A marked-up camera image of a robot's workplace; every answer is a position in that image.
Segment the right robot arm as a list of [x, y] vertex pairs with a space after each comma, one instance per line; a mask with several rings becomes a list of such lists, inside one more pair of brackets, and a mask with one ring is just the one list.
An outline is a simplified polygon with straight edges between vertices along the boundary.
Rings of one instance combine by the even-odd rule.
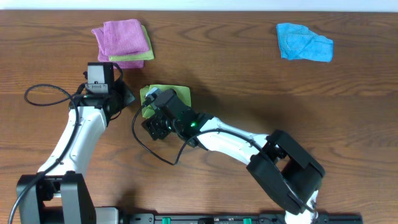
[[184, 146], [226, 154], [246, 165], [263, 191], [285, 210], [286, 223], [315, 223], [324, 168], [288, 133], [256, 134], [196, 113], [175, 90], [150, 89], [144, 106], [154, 114], [142, 127], [154, 140], [176, 133]]

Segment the light green microfiber cloth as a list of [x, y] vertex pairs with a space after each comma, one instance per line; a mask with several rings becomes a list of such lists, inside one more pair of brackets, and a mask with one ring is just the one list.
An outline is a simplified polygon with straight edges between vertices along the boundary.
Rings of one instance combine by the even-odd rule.
[[[187, 86], [178, 86], [178, 85], [147, 85], [144, 88], [140, 89], [140, 98], [141, 98], [141, 104], [145, 102], [146, 94], [153, 88], [158, 88], [161, 91], [165, 91], [168, 89], [173, 89], [177, 96], [187, 105], [191, 106], [192, 105], [192, 100], [191, 100], [191, 94], [190, 94], [190, 89]], [[142, 117], [144, 119], [150, 118], [152, 115], [155, 114], [154, 109], [151, 106], [147, 106], [144, 109], [142, 109]]]

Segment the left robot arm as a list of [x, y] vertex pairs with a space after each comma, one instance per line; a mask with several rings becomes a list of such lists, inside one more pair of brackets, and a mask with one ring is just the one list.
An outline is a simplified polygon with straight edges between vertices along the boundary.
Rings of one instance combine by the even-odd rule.
[[67, 125], [55, 149], [36, 174], [22, 175], [8, 222], [19, 214], [22, 223], [119, 223], [115, 207], [96, 207], [85, 183], [96, 143], [109, 122], [135, 97], [123, 77], [114, 76], [119, 65], [90, 62], [86, 82], [74, 94], [66, 93]]

